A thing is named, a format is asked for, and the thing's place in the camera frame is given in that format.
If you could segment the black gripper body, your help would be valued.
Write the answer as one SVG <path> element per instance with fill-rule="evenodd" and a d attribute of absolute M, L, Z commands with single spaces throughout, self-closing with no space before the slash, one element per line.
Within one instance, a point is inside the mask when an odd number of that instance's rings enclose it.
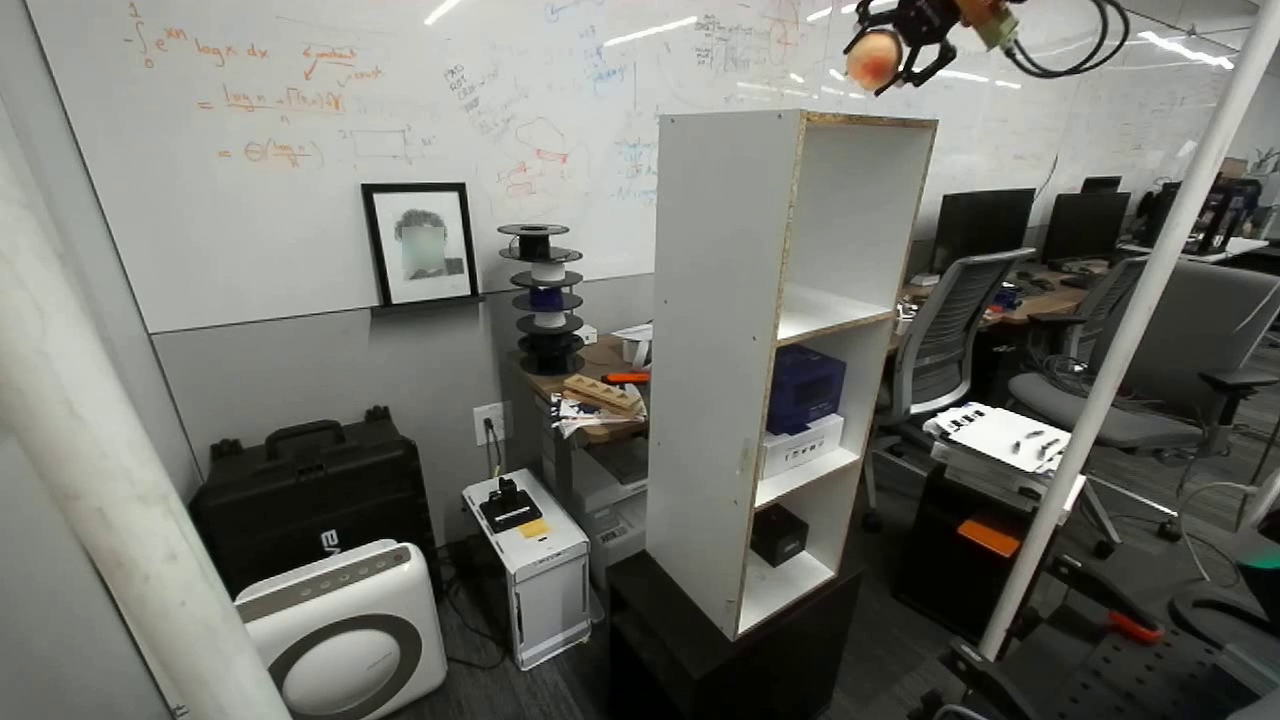
<path fill-rule="evenodd" d="M 951 23 L 959 20 L 956 0 L 856 0 L 856 44 L 911 53 L 930 44 L 943 44 Z"/>

